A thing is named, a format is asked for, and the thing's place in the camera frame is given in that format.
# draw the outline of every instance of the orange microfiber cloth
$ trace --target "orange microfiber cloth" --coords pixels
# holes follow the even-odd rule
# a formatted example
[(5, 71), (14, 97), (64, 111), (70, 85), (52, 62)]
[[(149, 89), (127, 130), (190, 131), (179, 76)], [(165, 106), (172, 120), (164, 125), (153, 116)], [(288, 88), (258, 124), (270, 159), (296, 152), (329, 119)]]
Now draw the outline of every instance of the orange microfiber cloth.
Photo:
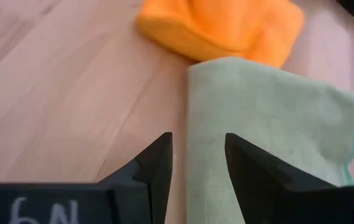
[(146, 0), (138, 28), (195, 60), (225, 56), (281, 67), (303, 23), (289, 0)]

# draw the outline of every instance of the green microfiber cloth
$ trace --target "green microfiber cloth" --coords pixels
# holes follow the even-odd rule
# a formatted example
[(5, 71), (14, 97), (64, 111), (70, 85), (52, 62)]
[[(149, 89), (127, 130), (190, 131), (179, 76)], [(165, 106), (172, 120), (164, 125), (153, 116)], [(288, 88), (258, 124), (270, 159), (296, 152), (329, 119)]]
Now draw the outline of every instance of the green microfiber cloth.
[(187, 223), (243, 223), (226, 133), (335, 185), (353, 184), (354, 92), (242, 58), (189, 68)]

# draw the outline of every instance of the wood grain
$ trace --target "wood grain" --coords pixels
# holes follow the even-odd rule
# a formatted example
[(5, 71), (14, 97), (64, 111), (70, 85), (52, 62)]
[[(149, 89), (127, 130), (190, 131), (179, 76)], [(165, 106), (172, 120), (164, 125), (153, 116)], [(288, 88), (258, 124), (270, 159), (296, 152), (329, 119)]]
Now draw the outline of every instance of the wood grain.
[[(295, 2), (307, 25), (284, 69), (354, 90), (354, 19), (334, 1)], [(192, 62), (136, 32), (141, 4), (0, 0), (0, 182), (95, 182), (173, 131), (167, 223), (185, 222)]]

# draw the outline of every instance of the microfiber cloth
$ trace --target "microfiber cloth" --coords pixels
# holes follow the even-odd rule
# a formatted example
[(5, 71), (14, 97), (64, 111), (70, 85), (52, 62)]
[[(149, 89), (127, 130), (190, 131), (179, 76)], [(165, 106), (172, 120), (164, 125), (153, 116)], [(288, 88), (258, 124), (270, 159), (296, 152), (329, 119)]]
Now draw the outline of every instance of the microfiber cloth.
[(331, 184), (353, 183), (354, 92), (236, 57), (191, 66), (188, 76), (188, 224), (244, 223), (226, 133)]
[(288, 0), (146, 0), (136, 19), (148, 38), (192, 59), (240, 56), (274, 67), (303, 23)]

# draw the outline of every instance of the wooden surface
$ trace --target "wooden surface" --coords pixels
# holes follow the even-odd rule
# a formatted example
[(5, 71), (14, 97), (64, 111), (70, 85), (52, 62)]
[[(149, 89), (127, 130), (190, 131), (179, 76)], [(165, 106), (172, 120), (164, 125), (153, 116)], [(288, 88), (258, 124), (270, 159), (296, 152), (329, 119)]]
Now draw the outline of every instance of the wooden surface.
[[(284, 69), (354, 90), (354, 19), (333, 1), (296, 2), (307, 25)], [(185, 222), (192, 62), (134, 30), (140, 6), (0, 0), (0, 181), (98, 181), (173, 131), (167, 222)]]

